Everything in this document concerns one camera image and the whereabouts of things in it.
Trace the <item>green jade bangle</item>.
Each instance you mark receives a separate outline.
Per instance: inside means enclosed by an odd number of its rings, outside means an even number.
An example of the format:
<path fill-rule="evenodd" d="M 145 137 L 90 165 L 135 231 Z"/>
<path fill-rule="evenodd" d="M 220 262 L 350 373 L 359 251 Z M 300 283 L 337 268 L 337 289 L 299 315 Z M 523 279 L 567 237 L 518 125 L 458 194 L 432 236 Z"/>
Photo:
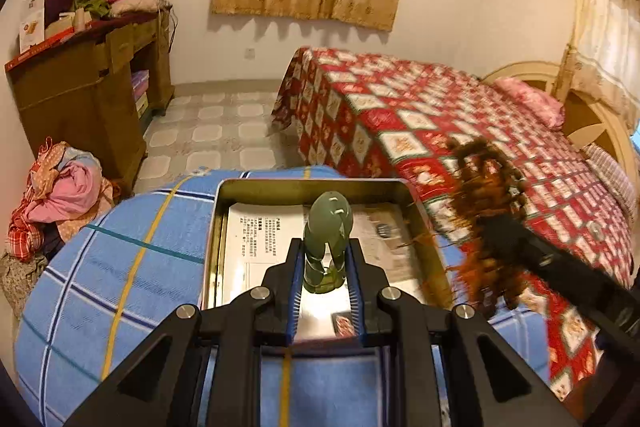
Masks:
<path fill-rule="evenodd" d="M 341 193 L 324 192 L 312 204 L 303 237 L 303 284 L 311 294 L 326 294 L 344 284 L 353 225 L 352 207 Z"/>

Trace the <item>tape roll on bed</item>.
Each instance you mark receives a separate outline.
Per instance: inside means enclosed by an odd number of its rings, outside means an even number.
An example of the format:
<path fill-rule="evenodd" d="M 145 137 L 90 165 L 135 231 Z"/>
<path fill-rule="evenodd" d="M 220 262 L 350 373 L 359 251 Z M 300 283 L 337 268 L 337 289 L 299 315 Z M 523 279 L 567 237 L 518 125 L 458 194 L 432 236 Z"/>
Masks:
<path fill-rule="evenodd" d="M 586 227 L 595 241 L 603 242 L 605 240 L 605 234 L 599 222 L 594 220 L 588 221 Z"/>

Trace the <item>pink metal tin box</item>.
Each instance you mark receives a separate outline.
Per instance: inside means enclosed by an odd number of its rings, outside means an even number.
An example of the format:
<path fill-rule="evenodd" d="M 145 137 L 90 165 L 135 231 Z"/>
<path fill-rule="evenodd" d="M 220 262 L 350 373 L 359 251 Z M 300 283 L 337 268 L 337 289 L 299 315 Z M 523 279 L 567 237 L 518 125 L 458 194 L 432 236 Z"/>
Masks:
<path fill-rule="evenodd" d="M 347 243 L 421 303 L 448 309 L 452 292 L 435 231 L 416 190 L 392 179 L 232 179 L 217 190 L 205 260 L 203 308 L 226 305 L 303 242 L 296 343 L 354 335 Z"/>

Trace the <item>blue plaid tablecloth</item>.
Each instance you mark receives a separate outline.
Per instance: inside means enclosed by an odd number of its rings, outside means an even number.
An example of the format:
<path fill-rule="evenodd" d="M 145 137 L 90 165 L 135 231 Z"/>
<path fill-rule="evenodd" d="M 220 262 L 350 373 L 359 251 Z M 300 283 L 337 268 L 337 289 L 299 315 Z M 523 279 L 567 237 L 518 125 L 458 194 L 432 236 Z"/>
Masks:
<path fill-rule="evenodd" d="M 167 315 L 200 298 L 219 184 L 209 171 L 122 202 L 81 229 L 30 293 L 15 343 L 20 392 L 41 424 L 59 426 Z M 260 421 L 378 426 L 375 355 L 262 362 Z"/>

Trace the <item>striped pillow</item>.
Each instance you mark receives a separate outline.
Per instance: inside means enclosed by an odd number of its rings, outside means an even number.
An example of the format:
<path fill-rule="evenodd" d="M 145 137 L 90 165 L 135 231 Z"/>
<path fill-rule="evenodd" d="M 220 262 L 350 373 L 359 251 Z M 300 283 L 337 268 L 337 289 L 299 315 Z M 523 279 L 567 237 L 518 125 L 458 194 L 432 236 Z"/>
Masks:
<path fill-rule="evenodd" d="M 638 219 L 638 194 L 620 164 L 597 144 L 582 148 L 587 164 L 622 208 L 631 225 Z"/>

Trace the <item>pink pillow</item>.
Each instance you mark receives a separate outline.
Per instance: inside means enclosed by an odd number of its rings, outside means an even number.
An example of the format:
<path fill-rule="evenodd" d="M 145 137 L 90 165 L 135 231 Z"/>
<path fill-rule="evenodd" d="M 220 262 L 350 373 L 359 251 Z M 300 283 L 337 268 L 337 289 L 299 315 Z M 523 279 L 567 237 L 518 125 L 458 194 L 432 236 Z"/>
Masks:
<path fill-rule="evenodd" d="M 565 121 L 564 105 L 550 94 L 515 77 L 500 77 L 492 85 L 514 102 L 527 108 L 550 130 L 562 129 Z"/>

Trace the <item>cream wooden headboard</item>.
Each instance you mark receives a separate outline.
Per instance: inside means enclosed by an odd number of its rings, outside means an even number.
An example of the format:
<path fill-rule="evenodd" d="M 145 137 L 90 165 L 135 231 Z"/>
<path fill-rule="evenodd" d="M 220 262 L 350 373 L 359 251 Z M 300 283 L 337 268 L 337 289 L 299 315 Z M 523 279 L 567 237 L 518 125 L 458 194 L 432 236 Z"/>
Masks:
<path fill-rule="evenodd" d="M 494 83 L 498 78 L 514 77 L 550 94 L 559 71 L 560 66 L 551 62 L 517 62 L 491 72 L 483 82 Z M 602 102 L 580 91 L 570 91 L 564 107 L 562 132 L 574 147 L 596 143 L 618 162 L 634 188 L 639 190 L 636 152 L 623 119 Z"/>

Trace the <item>paper leaflet in tin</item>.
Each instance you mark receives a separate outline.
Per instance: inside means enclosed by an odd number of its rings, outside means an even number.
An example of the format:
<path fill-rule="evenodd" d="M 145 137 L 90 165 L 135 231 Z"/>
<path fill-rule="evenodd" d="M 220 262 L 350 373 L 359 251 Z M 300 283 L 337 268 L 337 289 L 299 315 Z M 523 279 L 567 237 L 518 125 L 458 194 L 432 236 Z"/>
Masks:
<path fill-rule="evenodd" d="M 288 260 L 294 251 L 294 282 L 285 288 L 293 311 L 286 330 L 292 343 L 357 336 L 357 319 L 348 284 L 319 293 L 304 279 L 311 269 L 304 234 L 309 205 L 248 205 L 236 202 L 224 217 L 218 251 L 208 274 L 209 308 L 228 305 L 260 285 L 267 271 Z M 390 285 L 423 301 L 416 247 L 410 243 L 409 219 L 397 202 L 352 205 L 352 231 L 365 262 L 384 270 Z"/>

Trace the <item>red patchwork bedspread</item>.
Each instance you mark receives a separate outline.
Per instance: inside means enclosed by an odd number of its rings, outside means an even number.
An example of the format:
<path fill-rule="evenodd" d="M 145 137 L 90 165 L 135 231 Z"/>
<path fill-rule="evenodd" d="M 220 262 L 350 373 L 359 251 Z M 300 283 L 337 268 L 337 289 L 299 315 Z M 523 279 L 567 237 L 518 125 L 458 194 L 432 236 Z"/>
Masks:
<path fill-rule="evenodd" d="M 631 224 L 562 132 L 460 70 L 391 55 L 301 48 L 288 65 L 273 122 L 294 127 L 300 156 L 349 178 L 410 182 L 442 245 L 452 303 L 466 299 L 464 262 L 476 239 L 452 198 L 459 169 L 452 143 L 484 138 L 523 173 L 526 225 L 620 285 L 632 283 Z M 597 242 L 588 221 L 600 223 Z"/>

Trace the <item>beige side curtain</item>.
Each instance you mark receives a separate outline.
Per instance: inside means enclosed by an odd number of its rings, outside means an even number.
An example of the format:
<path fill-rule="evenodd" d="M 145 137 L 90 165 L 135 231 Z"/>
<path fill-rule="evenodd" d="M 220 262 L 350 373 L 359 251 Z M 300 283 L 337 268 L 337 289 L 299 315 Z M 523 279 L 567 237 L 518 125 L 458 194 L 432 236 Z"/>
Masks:
<path fill-rule="evenodd" d="M 579 91 L 639 124 L 639 0 L 574 0 L 574 25 L 553 95 Z"/>

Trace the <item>clothes pile on floor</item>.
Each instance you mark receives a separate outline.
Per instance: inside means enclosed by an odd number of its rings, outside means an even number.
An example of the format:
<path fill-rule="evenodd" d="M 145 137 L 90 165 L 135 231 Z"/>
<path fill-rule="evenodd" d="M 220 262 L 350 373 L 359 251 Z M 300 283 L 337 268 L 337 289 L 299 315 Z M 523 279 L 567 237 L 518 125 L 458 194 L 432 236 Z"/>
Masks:
<path fill-rule="evenodd" d="M 40 145 L 1 248 L 1 289 L 14 317 L 55 255 L 119 196 L 93 154 L 50 138 Z"/>

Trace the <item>wooden desk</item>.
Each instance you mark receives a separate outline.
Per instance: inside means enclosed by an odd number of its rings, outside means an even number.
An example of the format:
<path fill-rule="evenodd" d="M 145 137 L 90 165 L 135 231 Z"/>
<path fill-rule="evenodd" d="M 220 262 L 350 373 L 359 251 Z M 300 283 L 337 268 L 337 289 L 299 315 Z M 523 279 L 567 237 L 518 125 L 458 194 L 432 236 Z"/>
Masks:
<path fill-rule="evenodd" d="M 48 138 L 88 150 L 128 197 L 146 155 L 132 76 L 148 72 L 145 115 L 164 113 L 170 79 L 171 12 L 130 13 L 94 22 L 56 48 L 6 72 L 32 150 Z"/>

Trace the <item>red book on desk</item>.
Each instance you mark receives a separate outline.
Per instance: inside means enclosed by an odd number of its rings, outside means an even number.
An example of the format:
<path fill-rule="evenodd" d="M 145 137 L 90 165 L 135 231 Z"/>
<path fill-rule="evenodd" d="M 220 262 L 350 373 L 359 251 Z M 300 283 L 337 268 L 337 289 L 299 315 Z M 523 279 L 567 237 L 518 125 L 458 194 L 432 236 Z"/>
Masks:
<path fill-rule="evenodd" d="M 4 64 L 4 70 L 9 72 L 11 69 L 14 69 L 16 66 L 30 60 L 32 57 L 47 51 L 48 49 L 56 48 L 60 46 L 62 43 L 67 41 L 69 38 L 72 38 L 75 31 L 73 27 L 67 28 L 58 34 L 47 38 L 42 43 L 36 44 L 35 46 L 31 46 L 25 52 L 18 54 L 17 57 L 12 58 L 11 61 Z"/>

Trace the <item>white product box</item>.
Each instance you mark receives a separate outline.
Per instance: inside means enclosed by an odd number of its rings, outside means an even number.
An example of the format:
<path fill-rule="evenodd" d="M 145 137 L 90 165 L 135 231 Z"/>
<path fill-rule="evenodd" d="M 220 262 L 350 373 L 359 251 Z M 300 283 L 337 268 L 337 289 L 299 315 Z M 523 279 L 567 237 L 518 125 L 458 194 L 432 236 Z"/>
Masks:
<path fill-rule="evenodd" d="M 28 51 L 32 46 L 44 41 L 44 0 L 24 0 L 20 11 L 20 52 Z"/>

